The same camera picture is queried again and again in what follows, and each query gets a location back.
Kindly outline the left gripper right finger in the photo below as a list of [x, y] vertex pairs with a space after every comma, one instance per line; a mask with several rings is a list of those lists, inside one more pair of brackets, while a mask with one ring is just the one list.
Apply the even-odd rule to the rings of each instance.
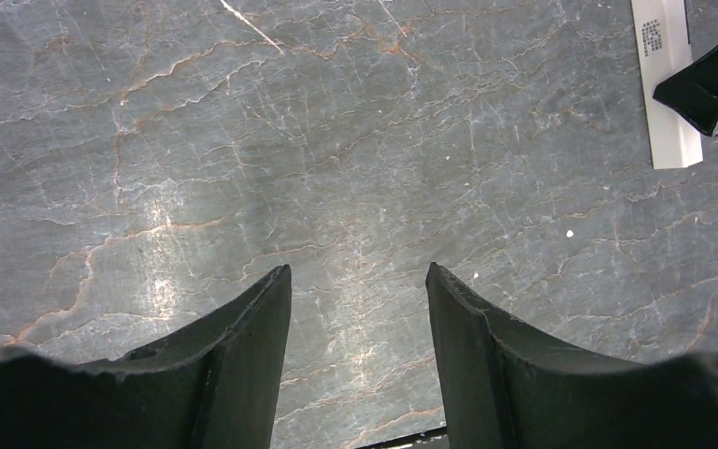
[[718, 448], [718, 353], [640, 364], [537, 329], [439, 264], [426, 276], [453, 448]]

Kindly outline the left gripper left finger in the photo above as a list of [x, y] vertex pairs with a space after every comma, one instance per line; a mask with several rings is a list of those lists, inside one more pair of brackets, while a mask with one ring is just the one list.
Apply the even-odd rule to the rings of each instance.
[[285, 265], [115, 360], [0, 346], [0, 448], [267, 448], [291, 311]]

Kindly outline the white remote control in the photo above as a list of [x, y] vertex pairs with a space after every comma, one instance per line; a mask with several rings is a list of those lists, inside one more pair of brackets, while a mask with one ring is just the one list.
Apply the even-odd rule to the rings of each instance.
[[676, 110], [688, 98], [671, 78], [693, 63], [683, 0], [631, 0], [648, 138], [655, 169], [703, 161], [700, 132]]

